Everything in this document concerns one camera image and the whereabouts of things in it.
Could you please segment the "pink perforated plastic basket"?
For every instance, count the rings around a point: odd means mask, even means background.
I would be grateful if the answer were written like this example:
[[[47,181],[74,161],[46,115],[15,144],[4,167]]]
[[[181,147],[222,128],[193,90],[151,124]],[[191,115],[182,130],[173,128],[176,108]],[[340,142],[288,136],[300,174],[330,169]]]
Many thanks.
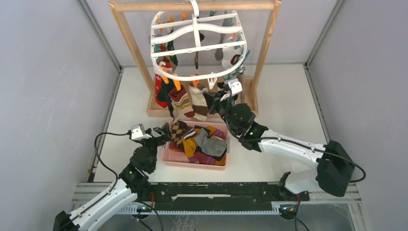
[[[191,163],[188,158],[185,156],[184,153],[179,151],[171,150],[170,143],[168,142],[162,150],[161,160],[167,165],[172,167],[183,167],[183,168],[195,168],[195,169],[205,169],[205,170],[218,170],[223,171],[229,161],[229,143],[230,143],[230,133],[227,129],[227,126],[224,123],[217,123],[217,122],[202,122],[202,121],[185,121],[185,123],[189,126],[197,125],[197,126],[212,126],[224,133],[224,137],[227,141],[227,151],[225,157],[221,163],[223,165],[208,165],[208,164],[200,164],[199,162]]]

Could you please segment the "brown argyle sock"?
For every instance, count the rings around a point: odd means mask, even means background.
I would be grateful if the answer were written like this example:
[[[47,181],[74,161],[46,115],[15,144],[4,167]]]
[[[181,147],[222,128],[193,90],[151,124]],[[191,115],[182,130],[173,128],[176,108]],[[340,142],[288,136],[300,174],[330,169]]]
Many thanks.
[[[171,130],[170,130],[170,135],[171,135],[171,141],[176,145],[180,146],[182,145],[182,137],[188,133],[192,127],[188,126],[185,122],[183,121],[177,121],[175,124],[173,124]]]

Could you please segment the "mustard yellow sock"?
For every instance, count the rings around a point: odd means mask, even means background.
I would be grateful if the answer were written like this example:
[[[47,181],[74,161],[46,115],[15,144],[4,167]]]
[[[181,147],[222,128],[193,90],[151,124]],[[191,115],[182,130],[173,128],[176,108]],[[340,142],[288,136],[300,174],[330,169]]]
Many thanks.
[[[189,131],[187,131],[181,138],[184,153],[188,158],[194,156],[196,148],[198,147],[198,144],[195,141],[195,137],[197,137],[200,134],[200,131],[201,130],[198,128],[192,128]]]

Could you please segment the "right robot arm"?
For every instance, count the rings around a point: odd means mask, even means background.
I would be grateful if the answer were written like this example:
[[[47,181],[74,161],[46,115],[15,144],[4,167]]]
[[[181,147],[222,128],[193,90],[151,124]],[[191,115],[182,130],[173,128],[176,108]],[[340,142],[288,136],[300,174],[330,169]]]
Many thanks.
[[[285,156],[308,167],[302,172],[286,172],[278,194],[291,200],[302,192],[322,190],[343,197],[358,167],[337,141],[310,143],[281,135],[255,121],[255,114],[245,103],[236,104],[229,91],[205,92],[210,114],[219,114],[230,134],[247,150]]]

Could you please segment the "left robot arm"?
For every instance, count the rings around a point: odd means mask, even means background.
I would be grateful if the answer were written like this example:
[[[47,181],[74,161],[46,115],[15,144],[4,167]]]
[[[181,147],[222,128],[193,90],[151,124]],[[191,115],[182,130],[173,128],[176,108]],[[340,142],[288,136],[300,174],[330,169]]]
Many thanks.
[[[126,205],[150,196],[149,175],[156,170],[158,147],[171,140],[170,125],[165,123],[161,127],[144,129],[143,124],[139,124],[123,135],[140,144],[129,163],[117,173],[102,161],[95,147],[99,164],[111,171],[115,180],[83,206],[69,213],[62,211],[57,214],[53,230],[95,231]]]

